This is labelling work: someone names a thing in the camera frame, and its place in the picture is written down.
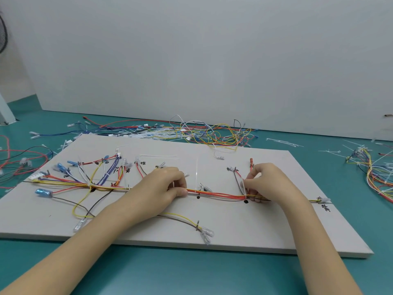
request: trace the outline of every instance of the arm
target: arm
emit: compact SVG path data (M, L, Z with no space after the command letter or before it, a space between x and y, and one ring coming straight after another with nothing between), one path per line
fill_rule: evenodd
M309 294L362 294L311 203L279 168L272 163L255 165L244 186L250 194L277 202L284 211Z
M168 189L172 182L177 187ZM122 232L161 213L186 187L178 168L154 170L0 294L70 294Z

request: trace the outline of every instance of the right hand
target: right hand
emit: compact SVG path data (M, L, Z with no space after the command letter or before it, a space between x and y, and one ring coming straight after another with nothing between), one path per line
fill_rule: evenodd
M279 204L295 195L304 197L284 172L271 162L254 165L244 180L244 187L249 189L248 194L256 195L249 197L250 200L258 203L263 197Z

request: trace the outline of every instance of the white wall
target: white wall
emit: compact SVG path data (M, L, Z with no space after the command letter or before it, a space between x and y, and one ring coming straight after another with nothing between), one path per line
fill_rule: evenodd
M12 35L0 54L0 93L6 102L35 94Z
M1 0L42 108L393 139L393 0Z

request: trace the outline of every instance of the fan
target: fan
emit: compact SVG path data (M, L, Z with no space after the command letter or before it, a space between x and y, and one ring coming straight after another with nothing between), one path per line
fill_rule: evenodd
M8 43L8 33L6 24L0 15L0 54L4 51Z

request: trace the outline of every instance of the white metal stand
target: white metal stand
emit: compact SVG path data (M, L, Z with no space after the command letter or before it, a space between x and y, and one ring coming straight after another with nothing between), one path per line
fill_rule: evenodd
M15 116L8 107L8 104L0 94L0 124L7 125L16 122Z

